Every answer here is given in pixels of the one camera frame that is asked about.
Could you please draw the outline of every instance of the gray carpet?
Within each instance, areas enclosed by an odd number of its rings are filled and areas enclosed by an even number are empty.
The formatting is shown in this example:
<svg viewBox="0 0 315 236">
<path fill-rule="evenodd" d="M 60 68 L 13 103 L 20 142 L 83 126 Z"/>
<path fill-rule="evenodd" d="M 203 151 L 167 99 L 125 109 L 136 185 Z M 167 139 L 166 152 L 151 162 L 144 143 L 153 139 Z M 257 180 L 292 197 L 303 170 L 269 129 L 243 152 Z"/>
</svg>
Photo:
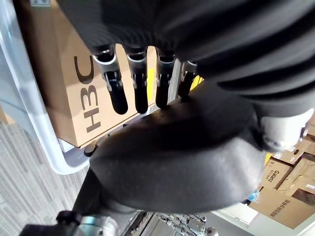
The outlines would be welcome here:
<svg viewBox="0 0 315 236">
<path fill-rule="evenodd" d="M 60 210 L 72 209 L 88 167 L 54 173 L 38 140 L 0 121 L 0 170 L 0 236 L 16 236 L 27 223 L 54 224 Z"/>
</svg>

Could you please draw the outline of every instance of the stacked cardboard boxes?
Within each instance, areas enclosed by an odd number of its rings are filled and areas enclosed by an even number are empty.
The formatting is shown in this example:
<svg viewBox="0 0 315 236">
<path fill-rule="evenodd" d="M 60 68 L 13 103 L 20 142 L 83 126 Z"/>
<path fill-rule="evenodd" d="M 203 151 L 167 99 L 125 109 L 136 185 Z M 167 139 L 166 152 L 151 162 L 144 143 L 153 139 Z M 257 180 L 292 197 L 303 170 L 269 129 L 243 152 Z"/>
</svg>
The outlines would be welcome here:
<svg viewBox="0 0 315 236">
<path fill-rule="evenodd" d="M 265 165 L 260 197 L 250 204 L 251 208 L 291 229 L 315 214 L 313 127 L 315 116 L 309 122 L 309 134 L 303 141 L 272 155 Z"/>
</svg>

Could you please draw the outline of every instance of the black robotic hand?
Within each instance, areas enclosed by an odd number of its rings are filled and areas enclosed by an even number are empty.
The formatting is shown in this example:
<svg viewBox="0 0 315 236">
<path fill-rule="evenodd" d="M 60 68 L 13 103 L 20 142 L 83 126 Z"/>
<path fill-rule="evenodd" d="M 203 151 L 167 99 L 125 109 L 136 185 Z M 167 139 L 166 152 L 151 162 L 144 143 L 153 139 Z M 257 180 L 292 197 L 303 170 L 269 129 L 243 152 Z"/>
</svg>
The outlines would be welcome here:
<svg viewBox="0 0 315 236">
<path fill-rule="evenodd" d="M 165 212 L 228 206 L 259 183 L 263 149 L 281 151 L 302 137 L 315 103 L 314 0 L 58 2 L 112 100 L 123 104 L 118 113 L 127 106 L 114 44 L 125 48 L 138 97 L 145 97 L 137 89 L 146 85 L 147 46 L 157 48 L 163 108 L 174 59 L 184 62 L 184 102 L 110 136 L 91 157 L 117 202 Z M 205 82 L 187 98 L 197 74 Z"/>
</svg>

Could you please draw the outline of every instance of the white barcode label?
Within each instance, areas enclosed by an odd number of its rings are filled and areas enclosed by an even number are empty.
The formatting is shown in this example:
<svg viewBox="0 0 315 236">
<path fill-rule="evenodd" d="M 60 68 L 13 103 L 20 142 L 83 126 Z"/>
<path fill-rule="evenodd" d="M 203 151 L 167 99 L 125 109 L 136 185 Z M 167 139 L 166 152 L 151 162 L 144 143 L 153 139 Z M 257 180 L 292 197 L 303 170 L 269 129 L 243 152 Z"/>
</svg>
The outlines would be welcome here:
<svg viewBox="0 0 315 236">
<path fill-rule="evenodd" d="M 295 147 L 294 146 L 287 147 L 285 150 L 293 152 L 295 150 Z"/>
<path fill-rule="evenodd" d="M 30 0 L 31 6 L 50 6 L 50 0 Z"/>
<path fill-rule="evenodd" d="M 315 189 L 315 186 L 314 186 L 314 185 L 311 185 L 311 184 L 307 184 L 306 187 L 307 187 L 307 188 L 311 188 L 311 189 Z"/>
<path fill-rule="evenodd" d="M 274 158 L 280 159 L 281 156 L 282 156 L 282 153 L 281 153 L 281 152 L 277 152 L 277 153 L 274 155 Z"/>
</svg>

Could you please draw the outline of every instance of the yellow object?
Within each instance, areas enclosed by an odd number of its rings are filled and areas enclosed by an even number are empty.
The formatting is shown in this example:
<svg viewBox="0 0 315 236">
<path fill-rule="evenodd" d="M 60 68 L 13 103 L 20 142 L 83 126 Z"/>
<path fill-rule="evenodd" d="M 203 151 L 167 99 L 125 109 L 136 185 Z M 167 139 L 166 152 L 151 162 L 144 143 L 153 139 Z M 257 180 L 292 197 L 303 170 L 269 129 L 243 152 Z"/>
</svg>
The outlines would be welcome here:
<svg viewBox="0 0 315 236">
<path fill-rule="evenodd" d="M 195 79 L 193 80 L 191 87 L 190 87 L 190 91 L 192 91 L 198 84 L 200 84 L 203 81 L 203 78 L 200 77 L 199 75 L 197 75 L 195 77 Z"/>
<path fill-rule="evenodd" d="M 271 153 L 268 152 L 265 157 L 265 165 L 269 161 L 270 157 L 271 157 Z"/>
<path fill-rule="evenodd" d="M 153 87 L 154 87 L 154 69 L 149 69 L 149 74 L 147 78 L 147 94 L 148 94 L 148 102 L 150 102 L 153 99 Z"/>
</svg>

